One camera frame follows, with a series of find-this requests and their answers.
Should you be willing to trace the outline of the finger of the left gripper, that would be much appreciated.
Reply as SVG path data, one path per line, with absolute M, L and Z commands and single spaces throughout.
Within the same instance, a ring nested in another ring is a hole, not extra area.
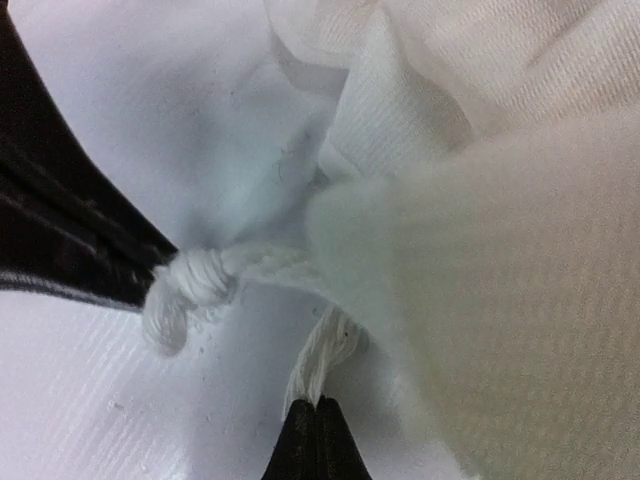
M 51 205 L 13 175 L 1 174 L 1 288 L 129 311 L 142 308 L 149 271 Z
M 67 125 L 7 10 L 1 12 L 1 137 L 7 163 L 90 255 L 148 272 L 176 247 L 106 178 Z

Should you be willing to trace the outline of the lemon print bed cushion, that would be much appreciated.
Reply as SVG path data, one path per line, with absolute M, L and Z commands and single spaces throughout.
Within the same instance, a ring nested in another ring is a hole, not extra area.
M 348 72 L 305 250 L 236 245 L 156 271 L 166 356 L 241 281 L 327 299 L 286 401 L 360 334 L 402 417 L 483 479 L 639 475 L 639 5 L 269 1 L 295 58 Z

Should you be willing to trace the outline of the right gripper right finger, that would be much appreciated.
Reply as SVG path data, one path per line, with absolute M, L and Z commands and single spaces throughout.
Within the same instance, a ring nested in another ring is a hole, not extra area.
M 322 396 L 316 408 L 316 474 L 320 480 L 371 480 L 339 403 Z

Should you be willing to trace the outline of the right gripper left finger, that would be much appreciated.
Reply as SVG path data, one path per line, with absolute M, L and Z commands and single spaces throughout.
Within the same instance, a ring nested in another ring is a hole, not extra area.
M 317 479 L 316 446 L 316 409 L 306 400 L 295 400 L 261 479 Z

